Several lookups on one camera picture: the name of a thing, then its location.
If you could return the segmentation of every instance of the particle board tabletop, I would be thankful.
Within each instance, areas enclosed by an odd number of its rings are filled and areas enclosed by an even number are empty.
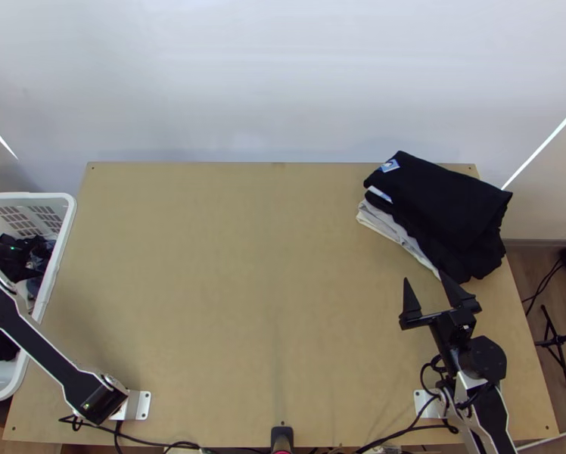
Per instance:
[[[123,425],[136,437],[268,446],[284,421],[298,446],[360,446],[402,429],[437,353],[427,328],[400,330],[403,278],[424,313],[448,304],[430,271],[355,220],[375,167],[90,163],[42,328],[80,363],[152,391],[148,420]],[[508,357],[512,437],[556,435],[507,261],[464,288],[483,307],[475,335]],[[68,414],[30,364],[4,438],[112,444],[58,423]],[[439,429],[398,440],[461,443]]]

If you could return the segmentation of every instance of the black electrical cable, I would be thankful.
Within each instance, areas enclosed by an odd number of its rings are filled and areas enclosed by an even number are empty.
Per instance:
[[[121,433],[121,426],[123,425],[123,421],[117,421],[117,424],[115,424],[115,434],[113,435],[114,438],[114,442],[115,442],[115,450],[117,451],[117,454],[123,454],[123,451],[121,450],[121,446],[119,446],[119,434]]]
[[[257,454],[265,454],[264,451],[260,451],[259,449],[255,449],[255,448],[237,448],[237,449],[242,449],[244,451],[257,452]]]
[[[527,308],[527,311],[525,312],[526,316],[528,316],[529,313],[531,312],[531,309],[533,309],[533,305],[535,304],[535,299],[539,295],[541,295],[541,293],[546,289],[546,287],[548,287],[548,284],[550,283],[552,276],[555,275],[556,272],[562,267],[563,265],[561,263],[561,259],[556,260],[555,264],[552,265],[550,271],[548,271],[548,274],[546,274],[540,281],[539,285],[537,285],[537,289],[535,290],[535,293],[532,296],[525,298],[524,300],[521,301],[522,303],[526,303],[527,301],[531,302],[531,304],[529,304],[529,307]]]
[[[386,443],[388,440],[392,440],[393,438],[398,438],[401,435],[405,435],[409,432],[414,432],[414,431],[424,431],[426,429],[447,429],[449,432],[451,432],[452,434],[458,434],[459,433],[459,429],[457,427],[452,426],[451,424],[449,424],[449,422],[447,422],[446,419],[443,420],[442,424],[431,424],[431,425],[425,425],[425,426],[418,426],[416,427],[415,425],[418,424],[418,421],[420,420],[421,415],[424,413],[424,411],[426,410],[426,408],[435,400],[435,399],[439,399],[440,396],[433,396],[431,397],[425,404],[424,406],[422,406],[422,408],[420,409],[420,411],[418,412],[418,415],[415,417],[415,419],[413,420],[413,422],[406,428],[406,429],[402,429],[401,431],[397,431],[394,434],[388,435],[387,437],[384,438],[380,438],[376,441],[372,441],[369,444],[366,444],[360,448],[358,448],[356,450],[356,454],[363,454],[365,451],[369,451],[371,448],[375,448],[376,446],[380,446],[382,443]]]
[[[155,447],[158,447],[158,448],[166,448],[166,450],[163,452],[163,454],[165,454],[166,452],[168,452],[172,448],[194,449],[194,450],[197,450],[197,451],[199,449],[201,449],[201,446],[197,445],[196,443],[192,443],[190,441],[176,441],[175,443],[156,443],[156,442],[153,442],[153,441],[146,441],[146,440],[142,440],[140,438],[132,437],[131,435],[124,434],[120,431],[121,425],[119,424],[119,422],[117,422],[118,427],[116,426],[115,430],[109,429],[109,428],[104,428],[102,426],[90,424],[88,422],[83,421],[80,418],[77,418],[75,415],[69,415],[69,416],[65,416],[64,418],[60,418],[60,419],[58,419],[58,422],[70,424],[75,432],[77,432],[81,427],[88,427],[88,428],[92,428],[92,429],[98,429],[98,430],[103,431],[103,432],[108,432],[109,434],[112,434],[112,435],[115,436],[115,439],[116,439],[115,448],[117,448],[119,446],[119,442],[117,441],[117,438],[120,437],[120,438],[125,438],[126,440],[130,440],[130,441],[133,441],[133,442],[136,442],[136,443],[139,443],[139,444],[143,444],[143,445],[146,445],[146,446],[155,446]]]
[[[420,383],[421,383],[421,388],[426,391],[426,393],[430,394],[431,396],[437,396],[440,398],[439,394],[433,393],[432,391],[430,391],[428,389],[428,387],[425,385],[424,383],[424,372],[426,371],[427,368],[431,368],[433,371],[437,372],[440,375],[440,380],[444,381],[445,378],[443,377],[443,372],[445,370],[445,368],[441,368],[441,367],[437,367],[437,363],[441,360],[441,356],[440,355],[436,355],[433,359],[431,359],[430,362],[427,362],[426,364],[424,364],[421,367],[420,370]]]

